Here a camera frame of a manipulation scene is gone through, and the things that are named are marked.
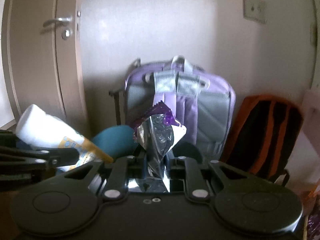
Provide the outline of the white paper cup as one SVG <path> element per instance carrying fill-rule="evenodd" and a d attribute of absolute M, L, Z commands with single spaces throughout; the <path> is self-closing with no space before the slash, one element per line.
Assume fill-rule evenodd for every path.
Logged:
<path fill-rule="evenodd" d="M 32 148 L 74 148 L 79 160 L 73 165 L 63 165 L 69 171 L 90 161 L 103 160 L 112 163 L 114 159 L 74 130 L 61 119 L 47 114 L 35 104 L 30 105 L 20 117 L 15 133 Z"/>

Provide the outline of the purple foil snack wrapper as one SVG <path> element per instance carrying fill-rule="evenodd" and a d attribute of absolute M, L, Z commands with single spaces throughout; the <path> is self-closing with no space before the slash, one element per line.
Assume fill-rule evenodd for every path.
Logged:
<path fill-rule="evenodd" d="M 133 192 L 169 193 L 169 169 L 165 160 L 185 136 L 187 128 L 160 101 L 133 123 L 133 129 L 135 141 L 145 150 L 146 167 L 143 178 L 129 180 L 129 189 Z"/>

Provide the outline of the teal plastic trash bin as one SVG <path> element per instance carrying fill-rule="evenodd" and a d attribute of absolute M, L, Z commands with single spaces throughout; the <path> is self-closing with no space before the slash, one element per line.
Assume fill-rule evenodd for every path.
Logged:
<path fill-rule="evenodd" d="M 94 136 L 91 142 L 114 160 L 129 155 L 137 157 L 143 150 L 133 139 L 133 129 L 127 125 L 109 127 Z M 172 152 L 175 158 L 185 156 L 202 163 L 202 155 L 197 147 L 186 141 L 180 140 Z"/>

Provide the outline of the black orange backpack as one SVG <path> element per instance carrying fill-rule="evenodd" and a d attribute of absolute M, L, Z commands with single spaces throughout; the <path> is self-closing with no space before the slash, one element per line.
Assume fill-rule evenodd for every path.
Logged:
<path fill-rule="evenodd" d="M 270 95 L 244 98 L 228 134 L 220 161 L 259 178 L 290 178 L 286 169 L 304 115 L 290 100 Z"/>

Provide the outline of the purple grey backpack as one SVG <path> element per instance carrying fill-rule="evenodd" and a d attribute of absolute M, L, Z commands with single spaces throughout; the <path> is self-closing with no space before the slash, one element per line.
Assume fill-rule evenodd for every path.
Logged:
<path fill-rule="evenodd" d="M 162 101 L 186 127 L 183 140 L 194 145 L 204 161 L 220 159 L 236 101 L 231 85 L 183 56 L 135 64 L 124 86 L 126 124 Z"/>

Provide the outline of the beige wooden door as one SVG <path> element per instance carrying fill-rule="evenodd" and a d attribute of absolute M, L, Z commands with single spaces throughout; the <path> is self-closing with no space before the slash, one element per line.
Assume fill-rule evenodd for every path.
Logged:
<path fill-rule="evenodd" d="M 45 21 L 72 16 L 72 35 Z M 65 121 L 82 135 L 91 133 L 80 50 L 81 0 L 5 0 L 2 61 L 15 120 L 32 104 Z"/>

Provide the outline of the pink bed frame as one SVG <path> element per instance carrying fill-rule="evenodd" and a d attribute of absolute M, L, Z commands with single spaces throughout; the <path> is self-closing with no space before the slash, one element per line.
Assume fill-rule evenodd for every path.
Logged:
<path fill-rule="evenodd" d="M 306 191 L 319 180 L 319 92 L 308 90 L 303 99 L 304 122 L 287 164 L 293 191 Z"/>

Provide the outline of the beige wall socket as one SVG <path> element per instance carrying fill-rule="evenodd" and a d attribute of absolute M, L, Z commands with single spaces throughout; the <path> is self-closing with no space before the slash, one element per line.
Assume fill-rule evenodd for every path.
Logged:
<path fill-rule="evenodd" d="M 263 0 L 243 0 L 243 16 L 245 19 L 266 24 L 267 3 Z"/>

